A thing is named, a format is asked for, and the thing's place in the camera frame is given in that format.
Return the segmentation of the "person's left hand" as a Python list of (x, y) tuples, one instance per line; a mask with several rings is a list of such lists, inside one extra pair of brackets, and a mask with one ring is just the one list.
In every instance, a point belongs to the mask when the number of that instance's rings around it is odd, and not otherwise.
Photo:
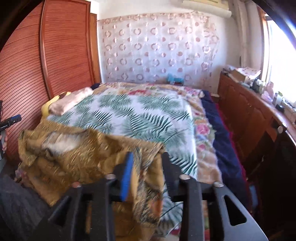
[(7, 149), (8, 134), (6, 131), (1, 132), (1, 146), (2, 150), (5, 152)]

